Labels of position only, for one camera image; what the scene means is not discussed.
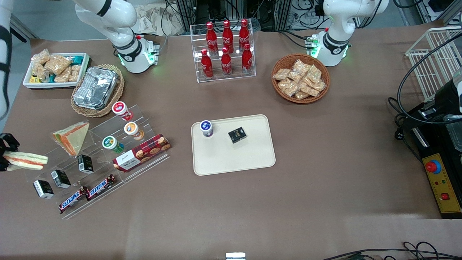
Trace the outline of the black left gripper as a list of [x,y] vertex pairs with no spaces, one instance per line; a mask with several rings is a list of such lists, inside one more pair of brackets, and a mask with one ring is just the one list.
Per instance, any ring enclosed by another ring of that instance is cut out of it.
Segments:
[[440,117],[446,115],[459,115],[459,94],[454,80],[451,79],[435,94],[434,103],[420,103],[417,114],[404,117],[402,122],[403,131],[411,131],[424,124],[439,122]]

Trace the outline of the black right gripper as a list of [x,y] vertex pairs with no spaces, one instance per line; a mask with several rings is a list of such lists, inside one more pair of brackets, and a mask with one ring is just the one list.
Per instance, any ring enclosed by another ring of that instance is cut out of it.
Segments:
[[[4,153],[5,151],[17,152],[20,143],[17,139],[10,133],[1,133],[0,135],[0,158],[4,160]],[[0,163],[0,171],[5,172],[8,171],[8,167],[10,164],[8,162]]]

